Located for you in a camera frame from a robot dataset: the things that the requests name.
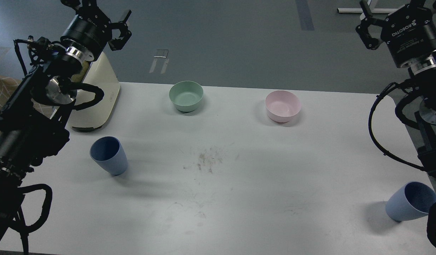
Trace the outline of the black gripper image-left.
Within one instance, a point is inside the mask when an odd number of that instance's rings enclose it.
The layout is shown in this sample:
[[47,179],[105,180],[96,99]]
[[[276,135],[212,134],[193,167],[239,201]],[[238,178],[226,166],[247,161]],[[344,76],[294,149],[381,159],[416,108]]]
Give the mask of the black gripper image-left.
[[[124,11],[120,21],[111,23],[108,16],[97,6],[96,0],[61,0],[61,3],[76,12],[60,37],[61,45],[66,48],[74,44],[80,45],[92,54],[89,61],[98,60],[107,43],[112,51],[122,50],[132,36],[127,24],[131,10]],[[119,31],[116,38],[112,38],[111,31],[114,30]]]

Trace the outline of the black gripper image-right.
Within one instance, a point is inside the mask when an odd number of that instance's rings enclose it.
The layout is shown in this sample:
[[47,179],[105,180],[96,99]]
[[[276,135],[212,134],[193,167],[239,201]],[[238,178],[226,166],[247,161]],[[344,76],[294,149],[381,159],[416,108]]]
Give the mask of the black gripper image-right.
[[[385,20],[375,18],[366,1],[360,0],[363,19],[356,32],[369,50],[385,42],[397,68],[405,68],[419,58],[436,53],[436,27],[432,11],[407,4],[389,14]],[[370,26],[381,27],[381,39],[370,35]]]

